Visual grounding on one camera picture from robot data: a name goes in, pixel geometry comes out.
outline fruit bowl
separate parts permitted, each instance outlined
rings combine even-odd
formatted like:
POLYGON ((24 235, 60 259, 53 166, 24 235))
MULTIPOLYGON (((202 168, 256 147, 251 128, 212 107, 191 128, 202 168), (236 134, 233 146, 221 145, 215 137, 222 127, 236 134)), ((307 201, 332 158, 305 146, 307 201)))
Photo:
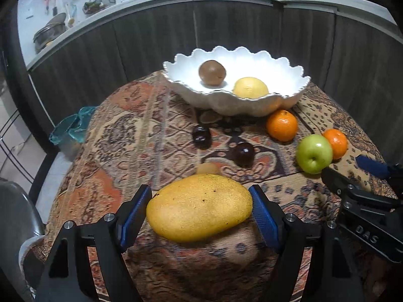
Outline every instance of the fruit bowl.
POLYGON ((213 109, 223 116, 247 114, 266 116, 277 109, 289 109, 297 103, 311 78, 303 77, 301 66, 291 67, 287 58, 274 59, 269 52, 250 52, 245 47, 229 51, 215 47, 211 52, 193 50, 190 56, 177 54, 174 63, 164 62, 163 74, 170 88, 192 106, 213 109), (199 77, 199 67, 207 60, 216 60, 226 70, 220 86, 206 86, 199 77), (269 94, 260 98, 240 98, 232 93, 235 82, 243 77, 263 81, 269 94))

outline dish rack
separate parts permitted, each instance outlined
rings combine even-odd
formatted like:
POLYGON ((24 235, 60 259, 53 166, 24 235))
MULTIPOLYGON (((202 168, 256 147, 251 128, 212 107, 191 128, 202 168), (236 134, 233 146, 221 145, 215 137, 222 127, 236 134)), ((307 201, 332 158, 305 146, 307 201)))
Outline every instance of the dish rack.
POLYGON ((116 0, 89 0, 84 3, 83 12, 86 15, 93 15, 116 4, 116 0))

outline scalloped bowl rim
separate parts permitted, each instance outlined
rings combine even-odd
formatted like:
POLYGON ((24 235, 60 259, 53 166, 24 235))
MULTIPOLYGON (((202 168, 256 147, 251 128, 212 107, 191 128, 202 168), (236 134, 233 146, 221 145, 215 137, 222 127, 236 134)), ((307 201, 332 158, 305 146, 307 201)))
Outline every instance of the scalloped bowl rim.
POLYGON ((221 45, 218 45, 218 46, 216 46, 215 48, 213 48, 211 51, 205 51, 205 50, 203 50, 203 49, 196 48, 196 49, 194 49, 194 50, 192 51, 192 53, 191 53, 190 55, 184 55, 184 54, 182 54, 182 53, 177 53, 177 54, 175 55, 174 62, 164 61, 164 63, 163 63, 162 65, 163 65, 163 67, 164 67, 164 71, 162 72, 162 74, 163 74, 164 77, 165 77, 169 82, 171 82, 171 83, 178 83, 178 84, 181 84, 182 86, 186 87, 187 89, 189 89, 189 90, 191 90, 191 91, 193 91, 193 92, 195 92, 195 93, 197 93, 197 94, 202 94, 202 95, 206 95, 206 96, 207 96, 207 95, 210 95, 210 94, 214 94, 214 93, 216 93, 216 92, 223 92, 223 93, 225 93, 225 94, 229 94, 229 95, 235 96, 235 97, 238 98, 239 100, 244 100, 244 101, 256 101, 256 100, 261 100, 261 99, 267 98, 267 97, 269 97, 269 96, 281 96, 281 97, 283 97, 283 98, 291 98, 291 97, 296 96, 297 94, 299 94, 301 91, 305 90, 306 87, 308 86, 309 82, 311 81, 311 77, 310 77, 310 76, 303 76, 303 74, 304 74, 304 68, 303 68, 302 66, 300 66, 300 65, 291 67, 291 66, 290 66, 290 61, 288 60, 287 57, 279 57, 279 58, 275 59, 275 58, 273 58, 273 57, 271 56, 271 54, 270 54, 269 52, 267 52, 266 50, 261 50, 261 51, 259 51, 259 52, 253 53, 253 52, 250 52, 249 49, 246 48, 246 47, 237 47, 235 50, 228 50, 226 47, 223 47, 223 46, 221 46, 221 45), (306 83, 305 83, 297 92, 295 92, 293 95, 282 95, 282 94, 280 94, 280 93, 275 93, 275 92, 274 92, 274 93, 268 93, 268 94, 263 95, 263 96, 261 96, 261 97, 259 97, 259 98, 241 98, 241 97, 237 96, 236 94, 234 94, 233 92, 230 92, 230 91, 227 91, 227 90, 223 90, 222 88, 217 88, 217 89, 215 89, 215 90, 213 90, 213 91, 211 91, 211 92, 201 92, 201 91, 197 91, 197 90, 195 90, 193 87, 189 86, 188 84, 186 84, 186 83, 184 83, 184 82, 182 82, 182 81, 180 81, 180 80, 171 80, 171 78, 169 77, 169 75, 168 75, 168 72, 169 72, 169 71, 168 71, 166 65, 167 65, 167 64, 174 65, 174 64, 177 62, 177 58, 178 58, 179 55, 183 55, 185 58, 191 58, 191 57, 193 57, 193 55, 194 55, 194 53, 195 53, 196 51, 199 51, 199 50, 200 50, 200 51, 203 51, 203 52, 206 52, 206 53, 212 53, 212 52, 214 52, 216 49, 225 49, 225 50, 227 50, 228 52, 235 52, 235 51, 237 51, 237 50, 239 50, 239 49, 245 49, 245 50, 247 50, 250 54, 253 54, 253 55, 256 55, 256 54, 261 53, 261 52, 266 52, 273 60, 285 59, 285 60, 287 60, 287 65, 288 65, 290 68, 301 68, 301 75, 300 75, 300 76, 301 76, 301 78, 306 78, 306 79, 307 79, 307 80, 306 80, 306 83))

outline silver bolt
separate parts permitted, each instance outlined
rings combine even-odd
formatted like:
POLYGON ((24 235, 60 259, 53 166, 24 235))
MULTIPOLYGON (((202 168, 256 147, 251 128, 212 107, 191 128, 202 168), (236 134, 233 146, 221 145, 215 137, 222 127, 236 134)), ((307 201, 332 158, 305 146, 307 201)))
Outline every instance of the silver bolt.
POLYGON ((104 215, 105 221, 112 221, 113 219, 115 219, 115 215, 113 213, 107 213, 106 215, 104 215))
POLYGON ((71 220, 69 220, 69 221, 66 221, 65 223, 64 223, 64 227, 67 229, 67 230, 69 230, 71 227, 73 227, 74 226, 74 223, 71 221, 71 220))
POLYGON ((329 220, 328 222, 327 222, 327 224, 328 224, 328 227, 329 228, 336 228, 336 222, 335 221, 333 221, 333 220, 329 220))
POLYGON ((290 222, 293 222, 297 219, 297 216, 294 215, 293 213, 288 213, 285 215, 285 219, 287 219, 290 222))

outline tablecloth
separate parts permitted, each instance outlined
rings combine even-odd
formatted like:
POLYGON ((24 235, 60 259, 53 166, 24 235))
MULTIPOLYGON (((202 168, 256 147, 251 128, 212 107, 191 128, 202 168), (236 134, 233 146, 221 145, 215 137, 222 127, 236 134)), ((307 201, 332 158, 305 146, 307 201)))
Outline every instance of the tablecloth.
MULTIPOLYGON (((159 71, 124 85, 94 114, 86 141, 54 200, 46 236, 27 253, 24 271, 43 266, 65 221, 96 222, 130 200, 141 184, 150 185, 155 193, 194 174, 204 162, 217 164, 223 176, 245 187, 259 184, 270 200, 303 221, 335 219, 340 199, 329 192, 319 175, 308 176, 295 163, 298 142, 329 128, 341 130, 349 140, 347 153, 331 167, 368 190, 394 196, 386 182, 357 168, 354 158, 361 153, 376 160, 382 157, 354 120, 316 85, 308 85, 291 112, 298 120, 298 133, 291 143, 283 144, 267 135, 265 118, 223 117, 191 107, 168 88, 159 71), (193 145, 191 131, 198 123, 210 127, 210 149, 193 145), (257 151, 251 169, 231 160, 231 148, 242 141, 257 151)), ((359 247, 352 249, 365 277, 369 256, 359 247)), ((294 300, 301 296, 310 254, 307 248, 294 300)), ((156 235, 145 221, 134 246, 123 256, 146 302, 257 301, 277 258, 265 247, 251 218, 205 242, 188 245, 156 235)), ((108 300, 94 248, 89 248, 89 257, 97 291, 108 300)), ((37 286, 37 280, 27 279, 32 287, 37 286)))

